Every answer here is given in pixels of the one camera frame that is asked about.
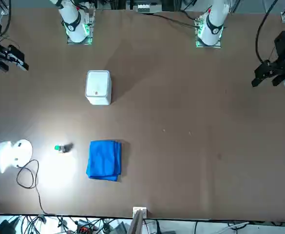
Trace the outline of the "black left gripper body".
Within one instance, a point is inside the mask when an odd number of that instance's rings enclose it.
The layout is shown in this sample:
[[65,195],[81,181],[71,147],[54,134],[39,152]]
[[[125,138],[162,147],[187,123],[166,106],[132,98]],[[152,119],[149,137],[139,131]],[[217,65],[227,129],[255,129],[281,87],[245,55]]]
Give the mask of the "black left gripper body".
[[277,63],[285,60],[285,31],[282,31],[274,40],[276,52],[277,52]]

